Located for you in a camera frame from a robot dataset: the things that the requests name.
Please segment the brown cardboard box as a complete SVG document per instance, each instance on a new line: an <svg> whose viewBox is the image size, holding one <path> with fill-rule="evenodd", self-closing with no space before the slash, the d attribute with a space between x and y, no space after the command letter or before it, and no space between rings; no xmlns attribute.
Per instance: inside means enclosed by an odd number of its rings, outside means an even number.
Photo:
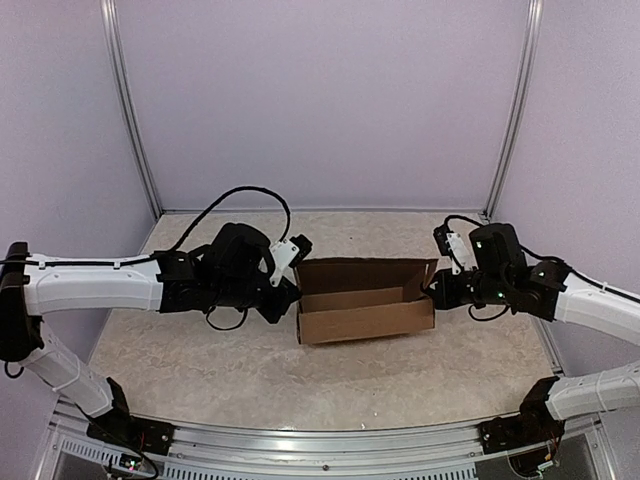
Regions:
<svg viewBox="0 0 640 480"><path fill-rule="evenodd" d="M295 271L301 345L410 335L435 327L433 300L422 291L436 259L323 258Z"/></svg>

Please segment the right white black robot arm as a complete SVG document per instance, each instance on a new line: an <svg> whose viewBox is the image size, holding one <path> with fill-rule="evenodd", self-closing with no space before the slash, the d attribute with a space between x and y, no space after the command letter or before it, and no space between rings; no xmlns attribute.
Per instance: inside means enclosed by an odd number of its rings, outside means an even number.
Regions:
<svg viewBox="0 0 640 480"><path fill-rule="evenodd" d="M596 281L554 256L536 256L522 246L508 223L477 224L463 241L447 223L433 232L452 265L428 274L421 290L435 309L499 306L548 322L581 325L631 344L639 342L639 297ZM636 362L579 377L549 377L531 388L513 419L511 433L535 442L554 421L639 404Z"/></svg>

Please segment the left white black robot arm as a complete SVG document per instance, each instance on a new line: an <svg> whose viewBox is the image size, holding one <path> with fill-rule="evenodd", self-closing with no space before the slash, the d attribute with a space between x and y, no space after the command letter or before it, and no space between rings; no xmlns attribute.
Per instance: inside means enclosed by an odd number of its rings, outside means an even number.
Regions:
<svg viewBox="0 0 640 480"><path fill-rule="evenodd" d="M312 250L304 235L271 242L261 231L227 223L190 252L172 248L115 259L67 259L11 245L1 262L1 359L35 373L72 400L121 445L140 434L122 388L94 373L44 326L45 315L88 309L162 314L256 310L276 324L302 294L285 276Z"/></svg>

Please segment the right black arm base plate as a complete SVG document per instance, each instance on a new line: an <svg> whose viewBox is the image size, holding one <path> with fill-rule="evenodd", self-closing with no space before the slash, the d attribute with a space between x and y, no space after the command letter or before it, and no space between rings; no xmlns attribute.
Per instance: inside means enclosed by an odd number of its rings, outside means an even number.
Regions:
<svg viewBox="0 0 640 480"><path fill-rule="evenodd" d="M493 454L561 438L566 421L555 419L546 406L549 391L559 380L558 376L538 380L515 415L481 422L478 432L483 453Z"/></svg>

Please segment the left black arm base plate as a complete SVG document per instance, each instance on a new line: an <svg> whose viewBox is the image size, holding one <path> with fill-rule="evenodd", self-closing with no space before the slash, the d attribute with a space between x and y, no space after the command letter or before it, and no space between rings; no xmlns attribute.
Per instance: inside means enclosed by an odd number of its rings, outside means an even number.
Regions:
<svg viewBox="0 0 640 480"><path fill-rule="evenodd" d="M88 421L90 438L157 455L168 454L176 429L171 423L133 416L117 408L88 417Z"/></svg>

